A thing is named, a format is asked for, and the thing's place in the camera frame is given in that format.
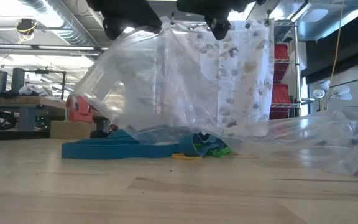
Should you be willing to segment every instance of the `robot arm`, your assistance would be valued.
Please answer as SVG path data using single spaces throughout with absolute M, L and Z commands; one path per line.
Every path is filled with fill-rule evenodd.
M 249 3 L 262 5 L 266 0 L 177 0 L 179 11 L 205 16 L 217 40 L 223 39 L 230 29 L 227 17 L 234 10 L 242 12 Z M 115 40 L 126 27 L 146 26 L 148 31 L 158 33 L 161 21 L 146 0 L 86 0 L 89 7 L 100 11 L 104 17 L 104 31 Z

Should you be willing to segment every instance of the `red storage bin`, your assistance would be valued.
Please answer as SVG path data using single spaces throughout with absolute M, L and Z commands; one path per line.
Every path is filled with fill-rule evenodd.
M 291 104 L 290 94 L 288 93 L 287 84 L 273 84 L 272 104 Z M 290 107 L 271 107 L 270 119 L 287 118 L 290 112 Z
M 290 56 L 288 55 L 288 46 L 286 44 L 276 44 L 274 45 L 274 59 L 277 60 L 289 60 Z M 281 83 L 285 76 L 285 73 L 288 70 L 290 64 L 288 62 L 274 63 L 274 83 Z

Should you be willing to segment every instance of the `table leg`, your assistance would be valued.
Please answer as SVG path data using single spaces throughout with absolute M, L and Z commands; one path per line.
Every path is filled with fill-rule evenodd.
M 34 131 L 35 116 L 37 109 L 35 108 L 20 108 L 19 110 L 19 124 L 17 125 L 19 131 Z

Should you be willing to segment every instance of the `yellow object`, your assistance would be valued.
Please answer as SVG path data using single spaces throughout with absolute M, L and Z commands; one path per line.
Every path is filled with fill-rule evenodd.
M 180 160 L 200 160 L 202 156 L 185 156 L 183 153 L 173 154 L 172 159 L 180 159 Z

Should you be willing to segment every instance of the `cardboard box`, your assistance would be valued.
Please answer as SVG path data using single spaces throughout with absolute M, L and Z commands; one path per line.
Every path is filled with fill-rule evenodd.
M 95 123 L 52 121 L 50 138 L 55 139 L 89 139 L 96 130 Z

